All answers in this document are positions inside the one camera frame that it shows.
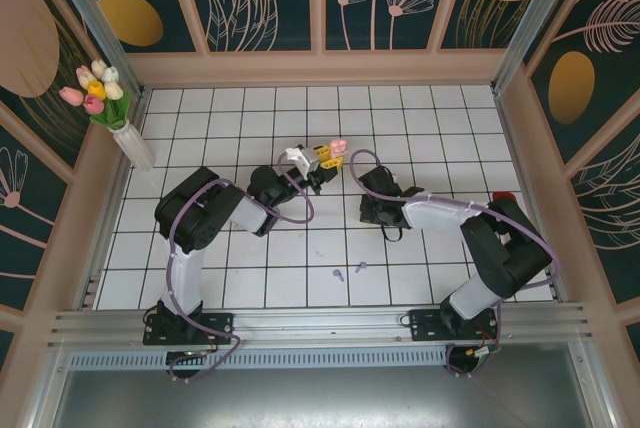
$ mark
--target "white vase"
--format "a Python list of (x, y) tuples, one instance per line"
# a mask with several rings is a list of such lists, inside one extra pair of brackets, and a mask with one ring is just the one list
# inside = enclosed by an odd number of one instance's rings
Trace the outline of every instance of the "white vase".
[(129, 120), (119, 130), (109, 128), (109, 131), (113, 133), (113, 139), (116, 140), (135, 168), (141, 171), (149, 171), (153, 168), (156, 162), (155, 156), (147, 142), (140, 136), (140, 132), (129, 123)]

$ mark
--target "white tiled floor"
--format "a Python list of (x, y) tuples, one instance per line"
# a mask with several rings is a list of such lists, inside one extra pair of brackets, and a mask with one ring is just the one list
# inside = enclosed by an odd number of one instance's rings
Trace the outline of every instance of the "white tiled floor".
[[(157, 301), (167, 253), (154, 209), (161, 194), (203, 164), (246, 188), (253, 170), (285, 148), (342, 136), (352, 152), (375, 150), (402, 188), (415, 184), (478, 202), (508, 190), (523, 203), (487, 86), (156, 90), (142, 133), (156, 168), (133, 172), (127, 183), (97, 309)], [(363, 156), (357, 171), (372, 167)], [(205, 308), (439, 303), (474, 273), (463, 244), (444, 235), (413, 230), (385, 242), (377, 227), (360, 223), (360, 198), (346, 170), (312, 197), (316, 217), (308, 226), (280, 221), (258, 238), (227, 224), (205, 255)], [(280, 209), (292, 218), (307, 213), (301, 198)], [(356, 273), (362, 261), (368, 266)], [(551, 299), (548, 287), (516, 297)]]

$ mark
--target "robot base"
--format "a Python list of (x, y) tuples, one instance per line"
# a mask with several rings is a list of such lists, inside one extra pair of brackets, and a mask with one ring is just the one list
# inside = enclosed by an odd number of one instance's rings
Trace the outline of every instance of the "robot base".
[[(202, 303), (189, 317), (201, 325), (212, 330), (233, 333), (232, 313), (203, 313)], [(214, 345), (230, 345), (231, 339), (222, 336), (213, 337)], [(209, 345), (207, 334), (200, 331), (158, 302), (158, 312), (148, 315), (145, 319), (144, 337), (142, 343), (145, 346), (189, 346)]]
[(483, 310), (478, 316), (464, 323), (458, 333), (453, 333), (442, 321), (442, 310), (411, 310), (409, 328), (413, 341), (481, 341), (484, 331), (495, 338), (498, 334), (496, 315), (490, 308)]

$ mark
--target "artificial flower bouquet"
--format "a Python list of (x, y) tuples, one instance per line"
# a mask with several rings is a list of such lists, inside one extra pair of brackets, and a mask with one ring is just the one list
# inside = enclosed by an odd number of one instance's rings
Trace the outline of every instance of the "artificial flower bouquet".
[(92, 122), (111, 131), (124, 128), (131, 97), (118, 85), (118, 70), (107, 67), (102, 60), (93, 60), (91, 69), (82, 65), (76, 69), (76, 75), (87, 93), (65, 86), (60, 90), (62, 99), (72, 106), (84, 106)]

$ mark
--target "black mounting bracket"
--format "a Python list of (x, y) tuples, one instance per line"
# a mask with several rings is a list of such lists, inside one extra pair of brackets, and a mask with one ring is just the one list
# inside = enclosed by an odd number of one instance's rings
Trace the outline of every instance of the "black mounting bracket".
[(498, 334), (496, 315), (490, 308), (461, 326), (458, 334), (452, 333), (443, 323), (440, 313), (440, 308), (409, 311), (407, 316), (409, 317), (408, 328), (411, 331), (411, 339), (413, 341), (481, 341), (483, 331), (493, 338)]

